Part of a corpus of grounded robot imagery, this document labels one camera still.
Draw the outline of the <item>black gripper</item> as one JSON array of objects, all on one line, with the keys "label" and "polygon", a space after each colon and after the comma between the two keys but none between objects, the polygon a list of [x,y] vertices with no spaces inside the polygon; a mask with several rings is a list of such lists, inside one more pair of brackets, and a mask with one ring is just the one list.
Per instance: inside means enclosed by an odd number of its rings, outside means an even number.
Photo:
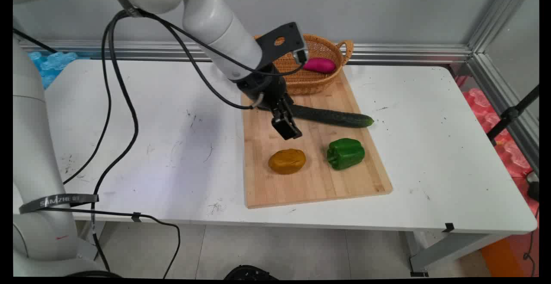
[{"label": "black gripper", "polygon": [[253,102],[256,102],[261,93],[264,94],[262,102],[257,107],[272,110],[272,126],[284,140],[300,138],[303,134],[294,121],[291,111],[294,101],[287,92],[284,77],[268,75],[279,74],[274,64],[266,65],[259,70],[260,74],[251,73],[237,80],[236,86]]}]

